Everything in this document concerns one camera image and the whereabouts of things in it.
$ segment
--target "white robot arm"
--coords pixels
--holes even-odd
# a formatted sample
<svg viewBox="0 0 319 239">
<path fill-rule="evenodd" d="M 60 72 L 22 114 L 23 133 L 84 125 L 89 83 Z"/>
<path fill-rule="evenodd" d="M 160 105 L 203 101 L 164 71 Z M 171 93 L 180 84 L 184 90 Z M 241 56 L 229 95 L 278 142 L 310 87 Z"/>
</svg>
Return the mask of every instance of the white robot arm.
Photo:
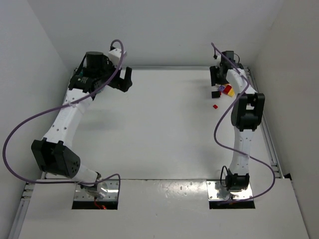
<svg viewBox="0 0 319 239">
<path fill-rule="evenodd" d="M 87 52 L 78 70 L 72 76 L 63 104 L 70 104 L 60 110 L 49 131 L 42 140 L 34 140 L 31 146 L 36 162 L 43 172 L 62 175 L 76 182 L 96 182 L 101 175 L 87 168 L 71 150 L 72 140 L 81 117 L 95 96 L 77 104 L 71 102 L 87 96 L 102 86 L 115 71 L 121 57 L 121 49 L 111 47 L 108 56 L 102 52 Z M 132 69 L 126 68 L 124 79 L 118 71 L 109 86 L 126 92 L 132 86 Z"/>
<path fill-rule="evenodd" d="M 238 96 L 247 86 L 247 82 L 241 77 L 242 75 L 246 77 L 245 70 L 241 64 L 235 63 L 233 51 L 225 51 L 223 54 L 237 66 L 240 74 L 226 60 L 218 57 L 217 65 L 210 68 L 212 85 L 229 83 Z M 261 123 L 264 102 L 264 94 L 257 93 L 249 86 L 235 104 L 231 114 L 235 130 L 234 149 L 250 155 L 251 141 L 257 126 Z M 225 178 L 227 190 L 240 191 L 248 187 L 248 161 L 248 156 L 234 151 Z"/>
</svg>

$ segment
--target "metal bracket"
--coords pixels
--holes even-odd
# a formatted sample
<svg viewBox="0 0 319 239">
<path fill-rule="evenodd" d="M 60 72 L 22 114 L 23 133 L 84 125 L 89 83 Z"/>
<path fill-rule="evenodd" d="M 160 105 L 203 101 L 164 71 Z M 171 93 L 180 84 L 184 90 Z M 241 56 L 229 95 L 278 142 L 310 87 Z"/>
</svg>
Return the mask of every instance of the metal bracket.
<svg viewBox="0 0 319 239">
<path fill-rule="evenodd" d="M 224 186 L 220 184 L 219 180 L 206 181 L 208 201 L 210 209 L 227 209 L 227 208 L 255 208 L 254 200 L 247 200 L 245 202 L 236 201 L 248 199 L 253 197 L 253 192 L 250 183 L 246 190 L 241 191 L 227 191 Z"/>
<path fill-rule="evenodd" d="M 34 189 L 34 184 L 32 183 L 25 184 L 23 194 L 21 196 L 20 204 L 16 212 L 8 239 L 18 239 L 22 225 L 23 225 L 23 221 L 26 215 L 26 211 L 30 203 L 33 189 Z"/>
<path fill-rule="evenodd" d="M 105 205 L 107 209 L 117 209 L 119 180 L 107 180 L 103 182 L 104 198 L 97 198 L 98 205 Z M 96 209 L 94 197 L 80 185 L 76 185 L 72 209 Z"/>
</svg>

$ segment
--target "white tabletop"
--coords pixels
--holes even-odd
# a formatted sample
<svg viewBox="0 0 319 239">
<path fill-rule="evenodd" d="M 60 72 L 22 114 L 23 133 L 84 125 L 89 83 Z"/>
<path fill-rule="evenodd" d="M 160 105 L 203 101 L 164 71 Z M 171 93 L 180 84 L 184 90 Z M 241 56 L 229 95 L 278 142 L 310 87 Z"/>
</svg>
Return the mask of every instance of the white tabletop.
<svg viewBox="0 0 319 239">
<path fill-rule="evenodd" d="M 213 131 L 234 100 L 211 91 L 208 70 L 134 70 L 127 93 L 106 88 L 74 137 L 82 163 L 102 176 L 173 180 L 123 180 L 118 210 L 72 210 L 75 185 L 36 185 L 19 238 L 307 239 L 288 179 L 277 179 L 255 209 L 209 209 L 200 179 L 219 178 L 230 164 L 232 152 L 216 145 Z M 229 116 L 218 137 L 233 145 Z M 260 128 L 251 155 L 270 161 Z M 256 195 L 272 177 L 260 163 L 249 167 Z"/>
<path fill-rule="evenodd" d="M 233 152 L 214 142 L 213 131 L 235 98 L 211 98 L 216 88 L 208 68 L 133 70 L 132 81 L 126 93 L 107 87 L 85 112 L 72 147 L 81 162 L 102 176 L 120 173 L 124 179 L 218 178 Z M 218 138 L 233 146 L 230 114 Z M 251 148 L 252 156 L 270 163 L 261 128 Z M 270 175 L 257 163 L 249 167 L 251 175 Z"/>
<path fill-rule="evenodd" d="M 123 180 L 118 210 L 72 210 L 74 189 L 36 185 L 19 239 L 308 239 L 289 179 L 256 209 L 210 210 L 202 180 Z"/>
</svg>

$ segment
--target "purple cable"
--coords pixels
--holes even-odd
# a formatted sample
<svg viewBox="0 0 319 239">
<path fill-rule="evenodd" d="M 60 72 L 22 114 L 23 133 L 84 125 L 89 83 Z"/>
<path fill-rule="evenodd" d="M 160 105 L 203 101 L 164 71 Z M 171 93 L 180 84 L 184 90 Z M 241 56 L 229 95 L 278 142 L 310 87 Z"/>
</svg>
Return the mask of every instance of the purple cable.
<svg viewBox="0 0 319 239">
<path fill-rule="evenodd" d="M 218 50 L 218 49 L 215 47 L 214 43 L 211 43 L 211 45 L 212 45 L 212 47 L 214 48 L 214 52 L 217 51 L 226 61 L 229 62 L 229 64 L 231 64 L 231 66 L 235 69 L 235 71 L 237 71 L 237 73 L 240 75 L 240 72 L 239 72 L 239 70 L 237 69 L 237 67 L 234 65 L 234 63 L 232 63 L 223 53 L 221 53 L 220 50 Z M 271 168 L 271 166 L 269 166 L 267 163 L 265 163 L 265 162 L 263 162 L 263 161 L 261 161 L 261 160 L 259 160 L 259 159 L 257 159 L 257 158 L 254 158 L 254 157 L 248 155 L 247 153 L 244 153 L 244 152 L 242 152 L 242 151 L 239 151 L 239 150 L 237 150 L 237 149 L 235 149 L 235 148 L 231 148 L 231 147 L 228 147 L 228 146 L 226 146 L 226 145 L 223 145 L 223 144 L 220 143 L 220 142 L 218 141 L 218 139 L 217 139 L 217 136 L 216 136 L 216 135 L 217 135 L 217 130 L 218 130 L 219 126 L 220 126 L 220 123 L 223 121 L 223 119 L 226 117 L 226 115 L 228 114 L 228 112 L 234 107 L 234 105 L 239 101 L 239 98 L 246 92 L 246 90 L 247 90 L 248 87 L 250 86 L 249 80 L 248 80 L 246 77 L 241 76 L 241 78 L 243 78 L 243 79 L 247 82 L 247 86 L 246 86 L 245 89 L 237 96 L 237 98 L 234 100 L 234 102 L 227 108 L 227 110 L 225 111 L 225 113 L 222 115 L 222 117 L 221 117 L 221 118 L 219 119 L 219 121 L 217 122 L 217 125 L 216 125 L 215 130 L 214 130 L 214 140 L 215 140 L 215 142 L 216 142 L 219 146 L 221 146 L 221 147 L 223 147 L 223 148 L 226 148 L 226 149 L 232 150 L 232 151 L 234 151 L 234 152 L 237 152 L 237 153 L 243 154 L 243 155 L 245 155 L 245 156 L 248 156 L 248 157 L 250 157 L 251 159 L 253 159 L 253 160 L 255 160 L 255 161 L 257 161 L 257 162 L 259 162 L 259 163 L 261 163 L 261 164 L 263 164 L 263 165 L 265 165 L 265 166 L 267 166 L 267 167 L 271 170 L 271 172 L 272 172 L 272 174 L 273 174 L 273 182 L 272 182 L 272 184 L 270 185 L 270 187 L 269 187 L 267 190 L 265 190 L 264 192 L 262 192 L 262 193 L 260 193 L 260 194 L 258 194 L 258 195 L 256 195 L 256 196 L 253 196 L 253 197 L 247 198 L 247 199 L 237 200 L 237 201 L 221 202 L 220 204 L 229 204 L 229 203 L 245 202 L 245 201 L 249 201 L 249 200 L 258 198 L 258 197 L 260 197 L 260 196 L 263 196 L 264 194 L 268 193 L 268 192 L 274 187 L 275 181 L 276 181 L 275 172 L 273 171 L 273 169 Z"/>
<path fill-rule="evenodd" d="M 54 107 L 54 108 L 51 108 L 51 109 L 49 109 L 49 110 L 40 112 L 40 113 L 38 113 L 38 114 L 36 114 L 36 115 L 33 115 L 33 116 L 31 116 L 31 117 L 25 119 L 24 121 L 22 121 L 20 124 L 18 124 L 18 125 L 10 132 L 10 134 L 8 135 L 8 137 L 6 138 L 6 140 L 5 140 L 4 144 L 3 144 L 3 148 L 2 148 L 2 158 L 3 158 L 4 165 L 5 165 L 6 168 L 9 170 L 9 172 L 10 172 L 11 174 L 13 174 L 13 176 L 15 176 L 16 178 L 18 178 L 18 179 L 20 179 L 20 180 L 22 180 L 22 181 L 25 181 L 25 182 L 27 182 L 27 183 L 34 183 L 34 184 L 75 183 L 75 182 L 72 182 L 72 181 L 57 181 L 57 182 L 41 182 L 41 181 L 40 181 L 40 182 L 39 182 L 39 181 L 34 181 L 34 180 L 30 180 L 30 179 L 24 178 L 24 177 L 18 175 L 16 172 L 14 172 L 14 171 L 12 170 L 12 168 L 10 168 L 10 166 L 9 166 L 9 164 L 8 164 L 8 161 L 7 161 L 7 158 L 6 158 L 6 148 L 7 148 L 7 145 L 8 145 L 8 143 L 9 143 L 9 140 L 11 139 L 11 137 L 13 136 L 13 134 L 14 134 L 22 125 L 24 125 L 25 123 L 27 123 L 27 122 L 29 122 L 30 120 L 35 119 L 35 118 L 37 118 L 37 117 L 39 117 L 39 116 L 45 115 L 45 114 L 50 113 L 50 112 L 53 112 L 53 111 L 58 111 L 58 110 L 60 110 L 60 109 L 69 107 L 69 106 L 71 106 L 71 105 L 73 105 L 73 104 L 77 104 L 77 103 L 79 103 L 79 102 L 81 102 L 81 101 L 83 101 L 83 100 L 85 100 L 85 99 L 87 99 L 87 98 L 89 98 L 89 97 L 95 96 L 100 90 L 102 90 L 105 86 L 107 86 L 107 85 L 111 82 L 111 80 L 113 80 L 113 78 L 116 76 L 116 74 L 118 73 L 118 71 L 120 70 L 121 65 L 122 65 L 122 62 L 123 62 L 123 58 L 124 58 L 124 46 L 123 46 L 123 43 L 122 43 L 120 40 L 116 39 L 116 40 L 112 41 L 111 46 L 113 46 L 113 44 L 114 44 L 115 42 L 118 42 L 118 43 L 121 45 L 121 50 L 122 50 L 121 58 L 120 58 L 120 61 L 119 61 L 119 64 L 118 64 L 117 68 L 115 69 L 115 71 L 113 72 L 113 74 L 109 77 L 109 79 L 108 79 L 103 85 L 101 85 L 99 88 L 97 88 L 97 89 L 96 89 L 95 91 L 93 91 L 92 93 L 90 93 L 90 94 L 88 94 L 88 95 L 86 95 L 86 96 L 84 96 L 84 97 L 82 97 L 82 98 L 80 98 L 80 99 L 78 99 L 78 100 L 75 100 L 75 101 L 71 102 L 70 104 L 66 104 L 66 105 L 61 105 L 61 106 L 58 106 L 58 107 Z M 100 180 L 100 181 L 91 182 L 91 183 L 90 183 L 90 182 L 81 182 L 81 184 L 82 184 L 82 185 L 98 184 L 98 183 L 104 182 L 104 181 L 106 181 L 106 180 L 108 180 L 108 179 L 110 179 L 110 178 L 113 178 L 114 176 L 118 176 L 118 178 L 119 178 L 119 192 L 118 192 L 118 199 L 119 199 L 119 193 L 120 193 L 120 187 L 121 187 L 121 177 L 120 177 L 120 175 L 119 175 L 118 173 L 113 174 L 113 175 L 111 175 L 111 176 L 109 176 L 109 177 L 107 177 L 107 178 L 104 178 L 104 179 Z"/>
</svg>

